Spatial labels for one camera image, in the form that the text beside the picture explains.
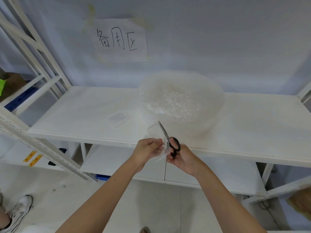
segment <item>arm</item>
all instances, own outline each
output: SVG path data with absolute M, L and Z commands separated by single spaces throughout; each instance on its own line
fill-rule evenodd
M 131 157 L 56 231 L 56 233 L 102 233 L 133 176 L 163 150 L 161 139 L 143 139 Z
M 176 144 L 173 139 L 171 139 L 171 143 L 175 147 Z M 223 233 L 266 233 L 257 220 L 227 190 L 213 171 L 186 145 L 181 144 L 181 150 L 177 156 L 173 158 L 169 155 L 166 161 L 198 180 Z

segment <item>person's left arm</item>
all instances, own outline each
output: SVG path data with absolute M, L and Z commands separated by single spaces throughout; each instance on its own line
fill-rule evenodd
M 162 139 L 138 141 L 131 157 L 56 231 L 56 233 L 102 233 L 133 176 L 163 150 Z

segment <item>foot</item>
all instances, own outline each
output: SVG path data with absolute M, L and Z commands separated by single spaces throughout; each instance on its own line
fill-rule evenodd
M 140 230 L 139 233 L 150 233 L 149 228 L 148 227 L 144 227 Z
M 0 231 L 0 233 L 14 233 L 22 218 L 29 212 L 32 207 L 33 198 L 30 195 L 23 196 L 15 207 L 9 211 L 9 216 L 11 218 L 11 223 L 6 229 Z

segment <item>person's right arm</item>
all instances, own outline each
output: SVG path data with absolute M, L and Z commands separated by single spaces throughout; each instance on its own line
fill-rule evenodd
M 171 139 L 171 143 L 177 148 L 173 139 Z M 257 220 L 227 190 L 213 171 L 186 145 L 181 144 L 181 150 L 177 156 L 173 158 L 168 155 L 166 161 L 198 180 L 223 233 L 266 233 Z

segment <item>neon green paper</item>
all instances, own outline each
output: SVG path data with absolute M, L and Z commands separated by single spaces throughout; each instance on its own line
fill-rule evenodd
M 4 85 L 5 85 L 5 80 L 0 79 L 0 96 L 2 95 L 2 91 L 4 89 Z

